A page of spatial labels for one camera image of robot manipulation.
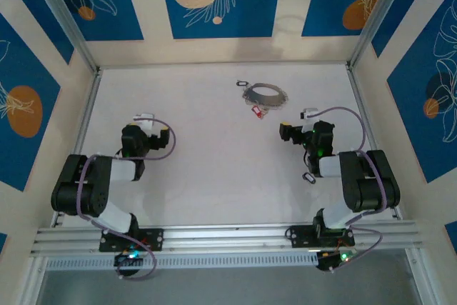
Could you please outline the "aluminium table side rail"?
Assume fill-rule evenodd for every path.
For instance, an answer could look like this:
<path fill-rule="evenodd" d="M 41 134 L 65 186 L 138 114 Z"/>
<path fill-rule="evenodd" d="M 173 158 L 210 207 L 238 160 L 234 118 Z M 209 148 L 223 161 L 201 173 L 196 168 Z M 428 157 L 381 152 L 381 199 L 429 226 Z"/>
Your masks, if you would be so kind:
<path fill-rule="evenodd" d="M 74 142 L 74 147 L 70 150 L 71 154 L 80 154 L 84 145 L 86 133 L 89 127 L 89 122 L 91 115 L 94 109 L 94 104 L 96 97 L 99 91 L 99 86 L 101 83 L 103 71 L 98 69 L 94 74 L 93 80 L 89 87 L 89 92 L 85 99 L 83 112 L 81 119 L 79 120 L 79 125 L 77 126 L 76 140 Z"/>
<path fill-rule="evenodd" d="M 361 150 L 365 150 L 366 148 L 368 148 L 368 150 L 377 149 L 378 144 L 375 139 L 373 129 L 371 127 L 371 122 L 370 122 L 370 118 L 368 115 L 368 111 L 366 110 L 365 104 L 363 102 L 363 96 L 361 93 L 361 89 L 358 85 L 358 82 L 356 80 L 356 75 L 352 71 L 352 68 L 349 66 L 348 63 L 345 64 L 345 68 L 346 68 L 348 80 L 350 81 L 350 84 L 351 84 L 353 96 L 356 101 L 357 112 L 358 112 L 359 117 L 361 118 L 361 122 L 363 124 L 362 127 L 364 128 L 364 134 L 363 134 L 363 138 L 362 138 L 363 143 L 362 143 Z"/>

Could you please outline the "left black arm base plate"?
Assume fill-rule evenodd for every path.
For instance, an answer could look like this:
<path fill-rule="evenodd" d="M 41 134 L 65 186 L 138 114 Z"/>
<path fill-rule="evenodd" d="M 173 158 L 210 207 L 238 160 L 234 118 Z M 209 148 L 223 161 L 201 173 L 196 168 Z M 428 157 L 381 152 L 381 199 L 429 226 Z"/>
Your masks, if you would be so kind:
<path fill-rule="evenodd" d="M 152 251 L 162 250 L 164 242 L 163 229 L 138 229 L 131 236 Z M 145 248 L 114 234 L 102 234 L 99 242 L 99 251 L 121 253 L 122 251 L 145 251 Z"/>

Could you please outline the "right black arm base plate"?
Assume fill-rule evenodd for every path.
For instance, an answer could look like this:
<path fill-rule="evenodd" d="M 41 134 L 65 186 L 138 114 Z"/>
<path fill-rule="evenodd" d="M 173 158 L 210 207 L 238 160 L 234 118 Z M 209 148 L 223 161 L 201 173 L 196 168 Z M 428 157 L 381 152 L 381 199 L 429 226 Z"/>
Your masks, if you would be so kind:
<path fill-rule="evenodd" d="M 285 237 L 293 248 L 337 248 L 355 246 L 352 231 L 347 229 L 327 229 L 313 225 L 290 226 Z"/>

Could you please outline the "aluminium mounting rail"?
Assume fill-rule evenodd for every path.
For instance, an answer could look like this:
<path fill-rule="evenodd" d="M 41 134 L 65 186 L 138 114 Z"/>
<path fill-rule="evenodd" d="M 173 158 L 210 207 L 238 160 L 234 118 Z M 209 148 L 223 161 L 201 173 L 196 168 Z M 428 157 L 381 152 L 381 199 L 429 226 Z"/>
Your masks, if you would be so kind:
<path fill-rule="evenodd" d="M 158 244 L 163 254 L 253 253 L 291 251 L 298 234 L 290 224 L 223 226 L 165 226 Z M 355 225 L 355 249 L 363 251 L 383 239 L 377 249 L 414 249 L 424 239 L 414 221 L 375 220 Z M 99 253 L 105 244 L 102 231 L 93 227 L 39 229 L 31 247 L 32 257 L 85 256 Z"/>

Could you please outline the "aluminium frame post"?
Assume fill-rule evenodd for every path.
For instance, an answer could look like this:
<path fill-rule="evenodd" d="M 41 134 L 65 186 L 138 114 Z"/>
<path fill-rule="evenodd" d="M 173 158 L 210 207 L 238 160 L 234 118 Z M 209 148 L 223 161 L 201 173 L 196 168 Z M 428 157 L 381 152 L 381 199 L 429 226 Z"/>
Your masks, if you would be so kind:
<path fill-rule="evenodd" d="M 75 50 L 78 51 L 83 62 L 88 67 L 88 69 L 97 74 L 99 71 L 99 66 L 96 63 L 94 57 L 92 56 L 86 40 L 81 33 L 77 23 L 75 22 L 71 12 L 69 11 L 64 0 L 44 0 L 54 15 L 55 19 L 58 21 L 60 27 L 64 31 L 65 35 L 71 42 Z"/>
<path fill-rule="evenodd" d="M 371 45 L 373 37 L 385 19 L 394 0 L 378 0 L 361 31 L 357 44 L 353 50 L 351 58 L 347 62 L 349 71 L 353 71 L 361 60 L 364 51 Z"/>

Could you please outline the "aluminium frame leg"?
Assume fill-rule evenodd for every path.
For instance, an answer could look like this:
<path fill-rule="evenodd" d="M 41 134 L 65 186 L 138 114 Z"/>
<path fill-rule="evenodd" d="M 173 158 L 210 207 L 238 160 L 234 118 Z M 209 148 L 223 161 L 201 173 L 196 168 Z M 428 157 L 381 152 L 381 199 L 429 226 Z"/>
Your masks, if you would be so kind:
<path fill-rule="evenodd" d="M 405 249 L 422 305 L 441 305 L 440 292 L 423 249 Z"/>
<path fill-rule="evenodd" d="M 16 305 L 36 305 L 48 264 L 47 257 L 30 257 L 20 283 Z"/>

